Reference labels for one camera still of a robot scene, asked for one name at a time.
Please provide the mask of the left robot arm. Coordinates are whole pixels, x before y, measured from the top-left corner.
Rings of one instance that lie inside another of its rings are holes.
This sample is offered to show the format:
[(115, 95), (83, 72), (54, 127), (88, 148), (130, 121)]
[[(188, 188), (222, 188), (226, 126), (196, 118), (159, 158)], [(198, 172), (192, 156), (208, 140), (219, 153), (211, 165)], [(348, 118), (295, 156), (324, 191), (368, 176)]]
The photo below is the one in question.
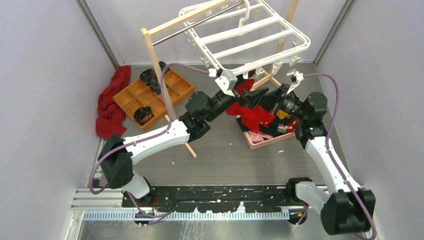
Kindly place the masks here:
[(134, 165), (157, 152), (203, 137), (211, 128), (208, 123), (236, 103), (255, 108), (268, 90), (267, 87), (241, 93), (233, 90), (231, 95), (220, 90), (213, 97), (196, 91), (185, 105), (186, 112), (168, 125), (127, 139), (118, 134), (110, 136), (97, 162), (106, 178), (106, 186), (122, 188), (130, 192), (141, 207), (148, 207), (153, 202), (153, 193), (147, 180), (133, 171)]

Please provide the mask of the red santa sock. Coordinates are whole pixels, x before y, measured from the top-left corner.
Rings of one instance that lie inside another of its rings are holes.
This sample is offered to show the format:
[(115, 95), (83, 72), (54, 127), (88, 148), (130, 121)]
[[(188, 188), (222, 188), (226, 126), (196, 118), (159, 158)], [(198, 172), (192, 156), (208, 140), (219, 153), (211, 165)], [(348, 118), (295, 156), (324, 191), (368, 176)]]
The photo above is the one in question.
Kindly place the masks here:
[(257, 105), (255, 108), (242, 107), (239, 103), (234, 103), (227, 110), (226, 113), (230, 116), (240, 116), (241, 122), (251, 131), (259, 132), (260, 125), (265, 123), (265, 127), (276, 118), (275, 115), (270, 114), (268, 111)]
[(235, 85), (235, 90), (244, 97), (244, 92), (243, 91), (250, 91), (254, 82), (255, 82), (255, 75), (256, 71), (255, 70), (250, 70), (247, 72), (247, 79), (244, 79), (243, 74), (239, 74), (237, 75), (237, 83)]

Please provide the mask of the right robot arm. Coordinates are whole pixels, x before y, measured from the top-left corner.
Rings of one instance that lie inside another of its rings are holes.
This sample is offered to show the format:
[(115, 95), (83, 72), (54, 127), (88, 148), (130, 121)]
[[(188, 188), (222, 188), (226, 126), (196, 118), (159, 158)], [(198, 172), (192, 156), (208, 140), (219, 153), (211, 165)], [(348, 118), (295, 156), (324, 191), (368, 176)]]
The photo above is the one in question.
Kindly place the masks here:
[(291, 205), (308, 204), (321, 219), (329, 235), (376, 233), (373, 214), (376, 197), (369, 189), (363, 189), (348, 173), (334, 150), (330, 131), (323, 118), (327, 113), (326, 96), (314, 91), (300, 100), (287, 86), (264, 93), (259, 106), (271, 113), (283, 111), (297, 119), (296, 139), (318, 167), (327, 187), (319, 189), (306, 178), (290, 179), (293, 187), (285, 192)]

